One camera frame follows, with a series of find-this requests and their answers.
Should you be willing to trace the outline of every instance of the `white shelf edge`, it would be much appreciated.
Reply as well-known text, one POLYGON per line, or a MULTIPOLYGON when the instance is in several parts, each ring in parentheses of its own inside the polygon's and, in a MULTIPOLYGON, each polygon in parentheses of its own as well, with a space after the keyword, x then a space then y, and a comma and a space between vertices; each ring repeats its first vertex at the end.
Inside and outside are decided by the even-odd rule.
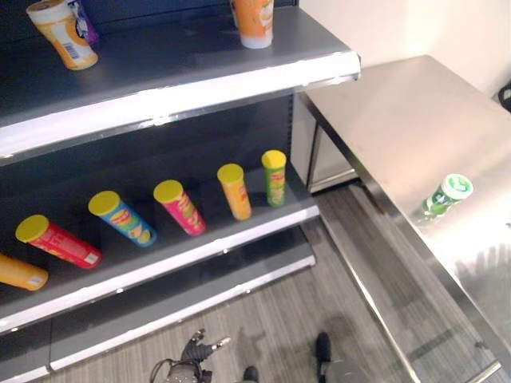
POLYGON ((0 159, 12 160, 17 154, 34 148, 122 125, 157 126, 172 121, 172 116, 194 109, 319 81, 337 79, 342 82, 359 73, 360 60, 356 52, 335 52, 290 64, 140 91, 3 126, 0 129, 0 159))
POLYGON ((233 288, 226 290, 223 293, 217 294, 213 297, 203 300, 202 302, 198 302, 189 307, 186 307, 182 310, 179 310, 175 313, 167 315, 166 317, 160 318, 154 322, 150 322, 146 325, 137 327, 135 329, 131 329, 126 331, 124 334, 116 336, 114 338, 109 339, 108 341, 104 341, 62 359, 51 361, 50 367, 52 369, 62 369, 68 365, 72 365, 78 361, 82 361, 88 357, 92 357, 94 355, 98 355, 99 353, 103 353, 113 347, 117 347, 126 342, 130 342, 136 338, 144 336, 146 334, 150 334, 155 330, 158 330, 162 327, 171 325, 173 323, 182 321, 185 318, 188 318, 194 314, 197 314, 201 311, 207 310, 213 306, 219 305, 222 302, 226 302, 229 299, 235 298, 242 294, 248 294, 251 290, 260 287, 264 284, 270 283, 278 278, 282 278, 284 275, 291 274, 295 271, 303 269, 305 267, 311 267, 315 265, 315 256, 310 255, 305 259, 300 259, 295 263, 291 263, 285 267, 282 267, 278 270, 272 271, 265 275, 262 275, 258 278, 252 279, 251 281, 239 284, 234 286, 233 288))
POLYGON ((0 332, 8 331, 9 329, 22 326, 30 322, 35 322, 40 318, 48 317, 52 314, 69 309, 70 307, 111 294, 116 290, 121 292, 125 288, 144 280, 154 278, 180 267, 184 267, 188 264, 198 262, 211 255, 218 254, 223 250, 237 247, 254 239, 294 226, 318 215, 319 208, 314 205, 228 237, 216 239, 189 251, 172 255, 167 259, 132 270, 115 278, 107 279, 92 286, 83 287, 80 290, 76 290, 59 298, 49 300, 37 306, 30 307, 29 309, 18 311, 15 314, 0 318, 0 332))
POLYGON ((26 373, 20 373, 19 375, 10 377, 9 379, 6 379, 4 381, 0 381, 0 383, 25 383, 27 381, 38 379, 39 377, 44 377, 48 374, 50 374, 50 372, 45 366, 43 366, 37 369, 27 371, 26 373))

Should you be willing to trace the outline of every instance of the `cylindrical container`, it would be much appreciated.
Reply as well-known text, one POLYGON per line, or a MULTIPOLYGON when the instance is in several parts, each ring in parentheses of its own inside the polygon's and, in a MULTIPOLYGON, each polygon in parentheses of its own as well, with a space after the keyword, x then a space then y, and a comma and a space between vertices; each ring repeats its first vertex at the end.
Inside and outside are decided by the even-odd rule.
POLYGON ((16 229, 16 238, 84 269, 96 266, 101 260, 97 248, 51 223, 44 215, 24 219, 16 229))
POLYGON ((114 191, 97 193, 89 201, 89 211, 131 239, 140 247, 151 246, 156 232, 114 191))
POLYGON ((199 235, 206 230, 205 221, 184 192, 180 182, 176 180, 160 182, 154 188, 153 195, 187 234, 199 235))
POLYGON ((216 173, 234 218, 243 221, 252 215, 244 182, 243 169, 238 164, 225 164, 216 173))
POLYGON ((424 215, 444 215, 451 206, 468 198, 473 185, 461 174, 449 174, 438 186, 436 192, 422 203, 424 215))
POLYGON ((48 271, 0 253, 0 282, 35 291, 47 280, 48 271))
POLYGON ((266 48, 273 40, 273 0, 234 0, 241 44, 266 48))
POLYGON ((286 155, 280 150, 268 150, 261 157, 267 201, 273 207, 282 206, 285 202, 286 161, 286 155))
POLYGON ((77 19, 65 0, 42 0, 29 6, 26 12, 68 69, 81 70, 96 64, 97 55, 77 35, 77 19))

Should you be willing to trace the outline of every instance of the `store shelf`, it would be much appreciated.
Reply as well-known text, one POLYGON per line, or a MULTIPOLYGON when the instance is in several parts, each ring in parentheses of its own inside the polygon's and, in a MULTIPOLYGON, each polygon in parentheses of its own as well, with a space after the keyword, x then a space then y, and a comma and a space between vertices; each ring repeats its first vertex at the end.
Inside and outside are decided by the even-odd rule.
POLYGON ((245 49, 227 17, 122 30, 78 72, 46 41, 2 47, 0 165, 360 72, 358 55, 299 7, 275 9, 274 32, 271 47, 245 49))
MULTIPOLYGON (((158 169, 161 166, 148 166, 144 177, 149 177, 151 168, 158 169)), ((128 167, 126 174, 134 174, 133 168, 128 167)), ((2 296, 0 332, 5 333, 14 327, 41 320, 108 294, 114 294, 119 289, 126 289, 170 271, 203 261, 265 235, 293 227, 319 214, 315 201, 307 193, 291 166, 287 168, 286 174, 286 203, 278 208, 269 207, 264 192, 263 169, 259 168, 245 175, 253 208, 252 217, 245 221, 240 222, 232 218, 216 179, 205 182, 196 189, 188 190, 188 194, 202 212, 208 225, 204 234, 190 237, 177 226, 161 205, 154 202, 151 191, 156 181, 152 180, 147 187, 148 199, 132 204, 154 225, 158 233, 156 243, 143 249, 86 212, 85 195, 92 195, 90 191, 94 188, 96 191, 101 190, 99 185, 103 180, 112 180, 117 183, 114 176, 134 182, 137 188, 141 188, 138 186, 141 182, 139 183, 137 179, 130 179, 119 169, 114 169, 100 173, 100 176, 98 174, 91 175, 89 178, 83 176, 77 180, 51 185, 0 201, 6 213, 6 218, 0 223, 2 226, 0 232, 3 238, 7 238, 9 235, 12 236, 16 222, 19 222, 21 217, 38 212, 36 209, 44 205, 48 205, 46 214, 62 224, 66 218, 69 218, 67 217, 69 214, 65 211, 75 208, 67 207, 66 204, 69 200, 77 204, 78 200, 77 206, 85 210, 78 214, 82 221, 74 226, 64 226, 99 246, 104 254, 103 260, 97 267, 92 270, 83 270, 29 245, 12 242, 11 246, 4 251, 11 249, 12 254, 18 257, 25 254, 25 260, 30 263, 39 262, 39 266, 49 271, 50 280, 43 289, 35 293, 7 285, 0 286, 0 296, 2 296)), ((157 178, 159 174, 153 177, 155 180, 161 180, 157 178)))
POLYGON ((294 227, 52 319, 52 369, 61 369, 315 264, 294 227))
POLYGON ((48 375, 50 321, 0 338, 0 383, 24 383, 48 375))

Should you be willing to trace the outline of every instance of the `barcode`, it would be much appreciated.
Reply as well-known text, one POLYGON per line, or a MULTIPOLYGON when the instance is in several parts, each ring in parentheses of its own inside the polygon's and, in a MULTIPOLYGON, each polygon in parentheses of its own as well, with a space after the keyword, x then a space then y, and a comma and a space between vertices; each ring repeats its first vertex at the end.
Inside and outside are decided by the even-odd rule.
POLYGON ((92 265, 97 261, 97 258, 98 258, 97 255, 95 255, 94 253, 89 253, 89 255, 85 257, 85 261, 92 265))
POLYGON ((73 44, 63 44, 65 50, 67 50, 67 53, 71 56, 72 59, 76 60, 80 58, 80 55, 78 52, 74 49, 73 44))

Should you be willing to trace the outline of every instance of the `blue pringles can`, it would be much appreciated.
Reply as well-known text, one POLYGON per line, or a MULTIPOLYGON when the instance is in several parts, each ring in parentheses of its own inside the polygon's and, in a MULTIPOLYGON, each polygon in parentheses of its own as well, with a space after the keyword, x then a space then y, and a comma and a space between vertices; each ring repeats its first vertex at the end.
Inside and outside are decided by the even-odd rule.
POLYGON ((97 193, 89 201, 89 211, 140 247, 151 246, 156 241, 154 229, 114 191, 97 193))

